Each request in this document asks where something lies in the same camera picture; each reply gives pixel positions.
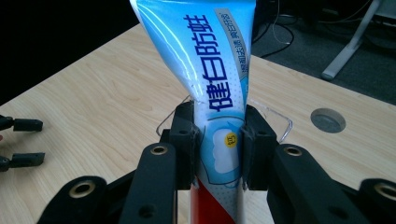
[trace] red stripe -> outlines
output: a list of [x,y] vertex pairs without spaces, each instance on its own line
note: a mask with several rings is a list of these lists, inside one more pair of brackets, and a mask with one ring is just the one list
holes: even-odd
[[234,224],[234,220],[205,188],[200,180],[199,188],[191,186],[191,224]]

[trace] black cable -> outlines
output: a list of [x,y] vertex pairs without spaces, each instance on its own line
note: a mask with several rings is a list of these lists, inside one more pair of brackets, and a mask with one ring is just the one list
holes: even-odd
[[266,58],[266,57],[271,56],[273,54],[279,53],[280,51],[288,48],[291,45],[291,43],[293,42],[293,40],[294,40],[294,34],[291,31],[291,29],[289,29],[288,27],[286,27],[285,25],[282,25],[282,24],[273,24],[273,25],[280,26],[280,27],[284,28],[285,30],[287,30],[290,33],[290,35],[291,35],[291,40],[289,41],[289,43],[285,47],[283,47],[281,49],[278,49],[276,51],[273,51],[271,53],[264,54],[264,55],[260,56],[260,58]]
[[254,43],[256,43],[257,41],[259,41],[266,33],[267,33],[267,31],[268,31],[268,29],[270,28],[270,26],[271,26],[271,23],[267,23],[267,26],[265,27],[265,30],[259,35],[259,37],[256,37],[255,39],[253,39],[252,41],[251,41],[251,44],[254,44]]

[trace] bolt hole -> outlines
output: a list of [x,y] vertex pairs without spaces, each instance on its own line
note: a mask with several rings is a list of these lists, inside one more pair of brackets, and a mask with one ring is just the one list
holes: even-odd
[[155,147],[151,150],[151,153],[154,155],[162,155],[165,154],[168,151],[168,148],[166,147]]
[[83,198],[92,193],[95,189],[95,186],[95,183],[93,183],[91,180],[81,181],[70,189],[69,195],[70,197],[76,199]]
[[295,147],[286,147],[284,150],[285,150],[286,153],[288,153],[291,156],[301,156],[301,155],[303,155],[303,152],[300,149],[295,148]]
[[384,183],[379,183],[374,186],[376,192],[378,192],[380,195],[391,199],[393,201],[396,201],[396,188]]
[[329,207],[329,211],[333,215],[336,215],[337,217],[340,217],[341,219],[348,219],[347,212],[339,207],[331,206],[331,207]]
[[146,204],[139,209],[139,216],[142,218],[151,218],[155,215],[155,207],[152,204]]

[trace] round hole in table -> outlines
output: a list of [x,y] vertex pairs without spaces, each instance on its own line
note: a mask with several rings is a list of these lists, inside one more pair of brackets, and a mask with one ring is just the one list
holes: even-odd
[[326,133],[340,133],[347,126],[344,117],[330,108],[319,108],[311,113],[312,123]]

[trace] yellow circle icon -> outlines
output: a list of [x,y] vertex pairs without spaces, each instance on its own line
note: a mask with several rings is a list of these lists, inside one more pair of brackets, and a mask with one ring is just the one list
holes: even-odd
[[236,143],[238,142],[238,137],[236,133],[227,133],[224,138],[224,144],[227,147],[236,147]]

